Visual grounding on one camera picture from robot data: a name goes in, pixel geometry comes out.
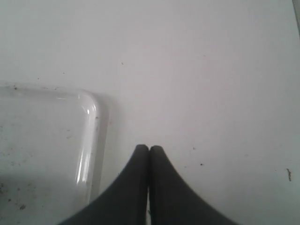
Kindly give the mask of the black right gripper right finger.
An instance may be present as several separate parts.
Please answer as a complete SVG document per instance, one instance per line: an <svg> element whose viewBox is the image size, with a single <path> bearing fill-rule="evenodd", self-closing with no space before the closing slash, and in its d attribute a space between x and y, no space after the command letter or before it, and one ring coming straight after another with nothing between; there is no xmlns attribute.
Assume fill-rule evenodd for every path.
<svg viewBox="0 0 300 225"><path fill-rule="evenodd" d="M153 225L236 224L200 198L177 173L164 149L150 149L150 214Z"/></svg>

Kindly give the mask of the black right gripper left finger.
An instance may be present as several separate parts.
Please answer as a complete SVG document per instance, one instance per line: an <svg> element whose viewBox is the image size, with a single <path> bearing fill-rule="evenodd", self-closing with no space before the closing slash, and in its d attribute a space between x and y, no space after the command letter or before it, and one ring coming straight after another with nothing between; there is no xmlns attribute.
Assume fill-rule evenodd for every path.
<svg viewBox="0 0 300 225"><path fill-rule="evenodd" d="M136 146L115 181L62 225L144 225L148 197L149 148Z"/></svg>

